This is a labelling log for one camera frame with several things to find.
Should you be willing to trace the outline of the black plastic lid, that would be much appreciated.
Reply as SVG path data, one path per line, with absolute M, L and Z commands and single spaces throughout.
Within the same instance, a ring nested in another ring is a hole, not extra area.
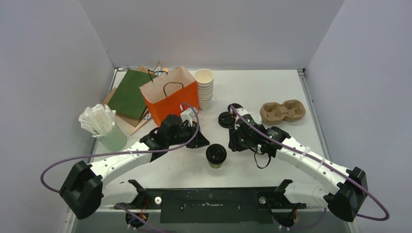
M 220 144 L 212 144 L 206 149 L 206 159 L 211 165 L 221 165 L 226 158 L 226 149 Z

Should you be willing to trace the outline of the orange paper bag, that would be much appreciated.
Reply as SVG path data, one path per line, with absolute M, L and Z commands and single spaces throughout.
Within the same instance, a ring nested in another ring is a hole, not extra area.
M 155 77 L 140 87 L 140 91 L 157 126 L 170 114 L 179 115 L 184 102 L 199 108 L 197 81 L 183 66 Z

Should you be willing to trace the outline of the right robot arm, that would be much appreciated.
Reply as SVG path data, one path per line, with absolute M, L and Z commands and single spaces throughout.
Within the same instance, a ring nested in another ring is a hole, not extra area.
M 229 148 L 232 151 L 251 150 L 282 160 L 306 173 L 317 185 L 284 180 L 275 194 L 282 208 L 290 204 L 325 207 L 341 220 L 352 222 L 368 196 L 366 173 L 355 167 L 346 168 L 316 154 L 278 127 L 265 128 L 256 124 L 243 108 L 231 116 L 234 125 L 229 129 Z

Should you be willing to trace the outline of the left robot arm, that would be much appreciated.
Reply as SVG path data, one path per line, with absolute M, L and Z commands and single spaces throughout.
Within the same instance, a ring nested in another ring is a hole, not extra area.
M 125 181 L 113 185 L 117 177 L 160 158 L 170 146 L 182 145 L 190 149 L 208 146 L 197 122 L 182 120 L 178 115 L 168 115 L 161 125 L 151 130 L 119 155 L 86 164 L 77 162 L 70 170 L 59 195 L 78 219 L 85 219 L 101 206 L 128 203 L 138 209 L 145 203 L 145 195 L 137 188 L 136 181 Z

